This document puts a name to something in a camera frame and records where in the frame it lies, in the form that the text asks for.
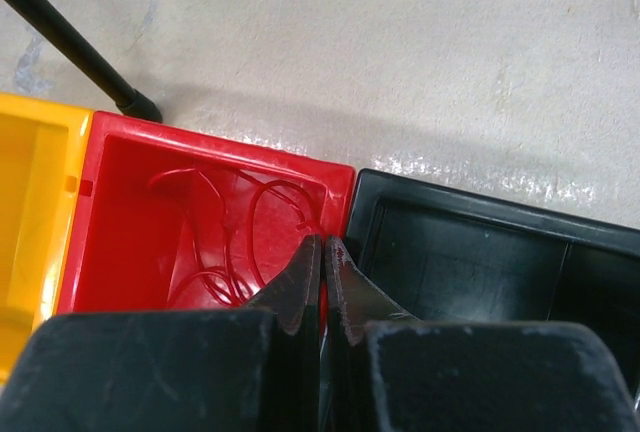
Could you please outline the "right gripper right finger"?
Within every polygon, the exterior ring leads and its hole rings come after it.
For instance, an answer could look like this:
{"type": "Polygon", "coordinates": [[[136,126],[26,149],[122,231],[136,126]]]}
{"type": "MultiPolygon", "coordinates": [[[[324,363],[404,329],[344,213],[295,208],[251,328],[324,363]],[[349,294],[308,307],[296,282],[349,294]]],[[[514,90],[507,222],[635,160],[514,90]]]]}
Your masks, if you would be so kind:
{"type": "Polygon", "coordinates": [[[422,321],[325,245],[337,431],[635,431],[615,359],[567,322],[422,321]]]}

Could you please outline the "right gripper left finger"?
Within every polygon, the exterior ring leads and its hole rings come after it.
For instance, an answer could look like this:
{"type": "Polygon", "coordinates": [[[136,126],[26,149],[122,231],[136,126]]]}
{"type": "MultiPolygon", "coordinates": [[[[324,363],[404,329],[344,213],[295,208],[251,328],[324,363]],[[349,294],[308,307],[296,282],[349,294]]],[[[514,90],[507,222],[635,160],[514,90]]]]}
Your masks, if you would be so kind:
{"type": "Polygon", "coordinates": [[[235,309],[58,315],[1,395],[5,431],[314,431],[322,240],[235,309]]]}

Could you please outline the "black plastic bin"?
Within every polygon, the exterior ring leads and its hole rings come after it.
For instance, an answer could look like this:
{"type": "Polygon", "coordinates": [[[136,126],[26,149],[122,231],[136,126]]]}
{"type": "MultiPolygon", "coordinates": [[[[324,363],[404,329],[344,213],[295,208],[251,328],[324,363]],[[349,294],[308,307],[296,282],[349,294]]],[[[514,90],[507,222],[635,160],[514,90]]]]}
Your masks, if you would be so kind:
{"type": "Polygon", "coordinates": [[[638,394],[637,230],[365,169],[344,242],[420,319],[589,327],[638,394]]]}

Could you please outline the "red plastic bin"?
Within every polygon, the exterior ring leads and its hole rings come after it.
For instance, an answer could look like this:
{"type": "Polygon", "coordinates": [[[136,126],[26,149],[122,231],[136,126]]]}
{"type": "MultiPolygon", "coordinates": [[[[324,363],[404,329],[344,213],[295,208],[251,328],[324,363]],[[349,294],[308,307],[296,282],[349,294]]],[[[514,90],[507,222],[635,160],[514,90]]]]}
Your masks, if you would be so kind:
{"type": "Polygon", "coordinates": [[[348,165],[94,115],[58,313],[229,308],[344,233],[348,165]]]}

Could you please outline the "yellow plastic bin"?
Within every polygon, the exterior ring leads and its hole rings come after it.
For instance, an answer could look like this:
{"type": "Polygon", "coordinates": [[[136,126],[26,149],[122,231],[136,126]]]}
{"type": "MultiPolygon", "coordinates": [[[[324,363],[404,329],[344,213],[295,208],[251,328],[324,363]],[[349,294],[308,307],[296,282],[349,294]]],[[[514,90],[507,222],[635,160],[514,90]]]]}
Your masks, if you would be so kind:
{"type": "Polygon", "coordinates": [[[1,96],[1,379],[57,306],[93,113],[1,96]]]}

